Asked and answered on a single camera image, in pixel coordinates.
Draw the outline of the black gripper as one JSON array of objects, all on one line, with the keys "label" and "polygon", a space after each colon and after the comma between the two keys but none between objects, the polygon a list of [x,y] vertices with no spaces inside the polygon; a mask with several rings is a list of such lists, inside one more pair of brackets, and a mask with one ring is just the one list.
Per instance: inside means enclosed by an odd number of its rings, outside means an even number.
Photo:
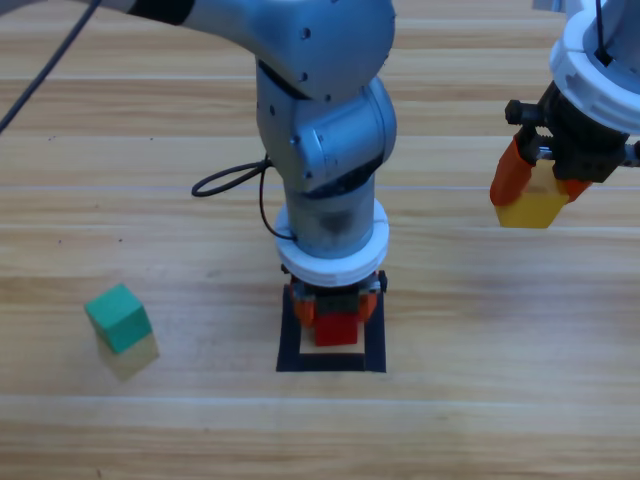
[{"label": "black gripper", "polygon": [[630,135],[603,126],[575,107],[551,83],[535,103],[511,100],[505,107],[508,124],[520,130],[503,152],[490,187],[494,206],[513,204],[531,179],[543,153],[555,162],[557,179],[572,203],[593,183],[603,183],[619,167],[639,166],[639,144]]},{"label": "black gripper", "polygon": [[365,279],[341,287],[311,285],[291,275],[289,294],[296,319],[302,327],[312,328],[315,316],[357,314],[366,323],[376,310],[378,297],[387,291],[385,272],[373,272]]}]

